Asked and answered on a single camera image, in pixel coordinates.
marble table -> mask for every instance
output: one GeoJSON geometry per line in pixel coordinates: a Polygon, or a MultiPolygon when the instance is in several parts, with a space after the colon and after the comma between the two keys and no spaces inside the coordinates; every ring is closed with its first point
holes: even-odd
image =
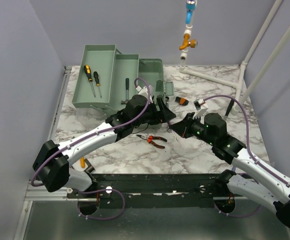
{"type": "MultiPolygon", "coordinates": [[[[212,75],[228,81],[237,82],[239,67],[234,66],[189,66],[190,69],[212,75]]],[[[86,109],[76,109],[72,105],[73,93],[78,79],[80,67],[74,66],[70,75],[64,103],[61,109],[55,142],[62,142],[86,133],[104,121],[104,116],[99,113],[88,112],[86,109]]],[[[183,119],[188,112],[194,112],[193,101],[217,94],[235,95],[235,90],[229,86],[211,82],[199,77],[183,74],[178,71],[178,66],[164,66],[164,77],[167,81],[174,82],[174,96],[170,97],[170,109],[176,114],[175,123],[183,119]],[[175,102],[175,96],[188,99],[187,106],[180,106],[175,102]]],[[[214,98],[209,100],[209,113],[225,114],[229,103],[228,98],[214,98]]],[[[260,158],[269,161],[264,146],[263,138],[258,126],[252,104],[244,104],[250,129],[251,150],[260,158]]],[[[227,130],[230,134],[246,143],[246,124],[243,114],[227,118],[227,130]]],[[[86,158],[95,167],[98,174],[201,174],[221,173],[232,166],[219,160],[211,151],[211,146],[196,138],[175,140],[172,133],[167,132],[167,125],[160,129],[147,129],[144,135],[162,136],[168,140],[163,143],[165,149],[158,149],[145,140],[130,135],[114,144],[106,145],[91,152],[86,158]]]]}

gray floor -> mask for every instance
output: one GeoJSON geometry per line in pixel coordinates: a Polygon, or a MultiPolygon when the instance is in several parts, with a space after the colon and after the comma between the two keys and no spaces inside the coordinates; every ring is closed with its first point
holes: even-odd
{"type": "MultiPolygon", "coordinates": [[[[235,211],[246,214],[256,207],[240,200],[235,211]]],[[[77,202],[50,201],[33,203],[24,239],[290,240],[290,230],[265,208],[248,218],[226,217],[213,208],[130,208],[115,220],[97,221],[78,218],[77,202]]]]}

screwdriver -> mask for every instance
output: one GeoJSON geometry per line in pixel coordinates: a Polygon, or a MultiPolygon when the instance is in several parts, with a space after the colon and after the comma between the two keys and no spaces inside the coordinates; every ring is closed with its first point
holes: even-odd
{"type": "Polygon", "coordinates": [[[88,81],[90,82],[91,89],[93,91],[94,97],[96,98],[96,94],[95,94],[94,87],[93,87],[93,84],[92,84],[93,79],[92,79],[92,74],[91,74],[91,68],[87,64],[84,66],[84,72],[85,72],[85,74],[87,76],[88,81]]]}
{"type": "Polygon", "coordinates": [[[100,97],[102,97],[101,87],[100,87],[101,86],[101,84],[100,84],[100,76],[97,73],[97,71],[95,71],[93,73],[93,75],[94,75],[94,78],[95,78],[96,86],[98,87],[99,95],[100,95],[100,97]]]}

wall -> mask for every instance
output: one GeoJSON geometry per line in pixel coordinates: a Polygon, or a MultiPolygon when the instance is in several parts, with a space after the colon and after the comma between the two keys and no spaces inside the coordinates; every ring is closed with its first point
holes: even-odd
{"type": "MultiPolygon", "coordinates": [[[[247,85],[289,25],[290,1],[283,1],[247,66],[247,85]]],[[[290,41],[252,93],[251,101],[271,162],[290,176],[290,41]]]]}
{"type": "Polygon", "coordinates": [[[0,240],[13,239],[63,73],[28,0],[0,0],[0,240]]]}
{"type": "MultiPolygon", "coordinates": [[[[80,65],[84,45],[179,64],[185,0],[30,0],[63,65],[80,65]]],[[[188,64],[240,64],[275,0],[199,0],[188,64]]]]}

red pliers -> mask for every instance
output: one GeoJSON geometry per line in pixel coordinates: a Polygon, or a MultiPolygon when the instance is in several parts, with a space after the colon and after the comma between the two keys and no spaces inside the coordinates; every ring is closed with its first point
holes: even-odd
{"type": "Polygon", "coordinates": [[[164,142],[167,143],[167,140],[161,136],[152,136],[150,135],[149,137],[143,136],[143,135],[136,135],[137,137],[140,137],[141,139],[147,140],[147,142],[149,144],[152,144],[154,147],[158,148],[158,149],[164,149],[164,146],[158,145],[157,143],[153,142],[153,140],[162,140],[164,142]]]}

